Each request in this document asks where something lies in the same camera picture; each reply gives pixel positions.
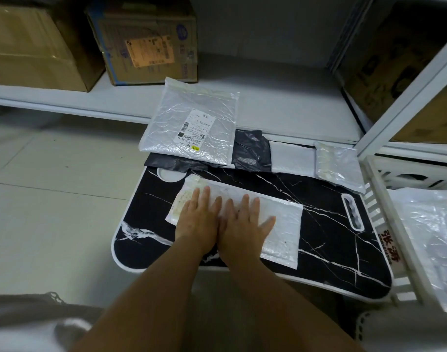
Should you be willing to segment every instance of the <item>orange shipping label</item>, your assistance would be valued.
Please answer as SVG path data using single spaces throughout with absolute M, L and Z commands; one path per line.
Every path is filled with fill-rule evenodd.
M 129 39 L 126 47 L 136 68 L 175 62 L 169 35 Z

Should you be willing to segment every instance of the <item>purple logo on box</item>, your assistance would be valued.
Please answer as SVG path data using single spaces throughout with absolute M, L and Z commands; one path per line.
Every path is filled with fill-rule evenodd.
M 188 38 L 188 31 L 185 26 L 183 26 L 181 23 L 176 26 L 176 34 L 178 34 L 178 38 L 180 41 L 184 41 L 186 38 Z

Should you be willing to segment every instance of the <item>tile grout line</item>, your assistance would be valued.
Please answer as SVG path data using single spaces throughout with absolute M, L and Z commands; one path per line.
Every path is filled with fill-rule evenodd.
M 38 189 L 38 190 L 46 190 L 46 191 L 63 192 L 63 193 L 66 193 L 66 194 L 86 195 L 86 196 L 93 196 L 93 197 L 95 197 L 95 198 L 106 198 L 106 199 L 115 199 L 115 200 L 129 201 L 129 199 L 112 198 L 112 197 L 110 197 L 110 196 L 92 195 L 92 194 L 82 194 L 82 193 L 79 193 L 79 192 L 63 191 L 63 190 L 55 190 L 55 189 L 35 188 L 35 187 L 33 187 L 33 186 L 23 186 L 23 185 L 7 184 L 7 183 L 0 183 L 0 185 L 16 186 L 16 187 L 18 187 L 18 188 L 27 188 L 27 189 Z
M 16 156 L 18 156 L 18 154 L 19 154 L 22 150 L 24 150 L 25 147 L 26 147 L 27 145 L 29 145 L 29 144 L 31 143 L 31 141 L 34 140 L 35 137 L 36 137 L 36 134 L 33 134 L 33 137 L 31 137 L 31 138 L 28 140 L 28 142 L 26 142 L 26 143 L 25 143 L 25 144 L 24 144 L 24 145 L 17 151 L 17 153 L 15 153 L 15 154 L 12 156 L 12 158 L 10 158 L 9 161 L 8 161 L 7 163 L 5 163 L 4 166 L 3 166 L 2 168 L 0 168 L 0 172 L 3 171 L 3 170 L 5 169 L 5 167 L 6 167 L 7 165 L 9 165 L 9 163 L 10 163 Z

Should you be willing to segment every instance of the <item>forearm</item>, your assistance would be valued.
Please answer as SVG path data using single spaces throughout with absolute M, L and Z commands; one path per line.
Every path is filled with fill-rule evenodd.
M 120 296 L 74 352 L 177 351 L 201 253 L 177 240 Z
M 230 266 L 255 311 L 268 351 L 361 351 L 331 319 L 278 278 L 260 260 Z

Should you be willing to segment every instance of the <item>person's left hand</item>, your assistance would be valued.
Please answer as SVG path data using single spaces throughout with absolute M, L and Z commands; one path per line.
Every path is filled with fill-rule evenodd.
M 199 198 L 199 188 L 194 189 L 192 198 L 186 201 L 176 224 L 175 241 L 180 237 L 194 239 L 202 252 L 208 253 L 217 241 L 217 228 L 222 207 L 222 197 L 217 197 L 209 208 L 210 188 L 206 186 Z

